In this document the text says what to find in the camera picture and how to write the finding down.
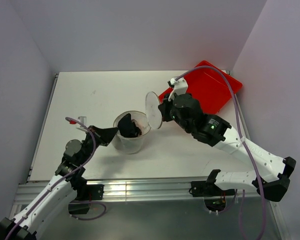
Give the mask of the black bra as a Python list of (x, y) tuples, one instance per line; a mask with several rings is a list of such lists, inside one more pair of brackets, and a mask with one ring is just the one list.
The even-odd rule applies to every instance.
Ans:
[(142, 130), (130, 113), (125, 114), (118, 122), (120, 135), (125, 138), (137, 138), (142, 135)]

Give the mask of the white mesh laundry bag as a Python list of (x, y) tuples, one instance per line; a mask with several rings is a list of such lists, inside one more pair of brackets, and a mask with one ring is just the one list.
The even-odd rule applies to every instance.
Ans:
[(114, 148), (125, 154), (139, 152), (150, 130), (157, 130), (162, 126), (163, 120), (162, 114), (158, 109), (159, 105), (158, 95), (150, 91), (145, 96), (145, 112), (129, 110), (117, 116), (113, 123), (114, 127), (121, 128), (119, 122), (134, 123), (137, 129), (140, 130), (140, 134), (136, 137), (125, 137), (118, 131), (112, 140)]

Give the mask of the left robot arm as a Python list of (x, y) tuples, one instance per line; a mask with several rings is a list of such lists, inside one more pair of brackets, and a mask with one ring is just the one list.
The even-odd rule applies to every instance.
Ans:
[(86, 194), (87, 180), (84, 165), (100, 146), (108, 146), (118, 128), (87, 127), (85, 139), (70, 140), (61, 163), (46, 187), (12, 219), (0, 222), (0, 240), (38, 240), (50, 222), (75, 199)]

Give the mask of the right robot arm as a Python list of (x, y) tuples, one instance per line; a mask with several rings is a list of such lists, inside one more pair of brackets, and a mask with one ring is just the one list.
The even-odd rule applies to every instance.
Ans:
[(204, 113), (191, 94), (165, 97), (158, 105), (164, 122), (176, 122), (197, 141), (224, 151), (257, 170), (230, 172), (214, 169), (206, 180), (191, 182), (193, 197), (233, 196), (236, 190), (257, 192), (266, 200), (280, 202), (290, 185), (296, 160), (280, 157), (264, 150), (239, 135), (229, 122), (215, 114)]

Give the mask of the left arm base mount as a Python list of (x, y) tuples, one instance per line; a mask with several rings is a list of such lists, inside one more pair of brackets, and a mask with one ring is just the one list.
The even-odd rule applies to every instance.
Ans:
[[(103, 184), (88, 184), (74, 200), (80, 202), (99, 201), (103, 199), (103, 193)], [(71, 215), (85, 215), (90, 210), (91, 205), (91, 203), (70, 203), (68, 205), (68, 212)]]

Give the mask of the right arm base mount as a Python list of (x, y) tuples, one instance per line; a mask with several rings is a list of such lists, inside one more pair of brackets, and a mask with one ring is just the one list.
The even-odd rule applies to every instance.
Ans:
[(209, 183), (205, 180), (191, 181), (190, 189), (188, 190), (192, 197), (227, 197), (234, 196), (236, 191), (234, 189), (222, 190), (214, 183)]

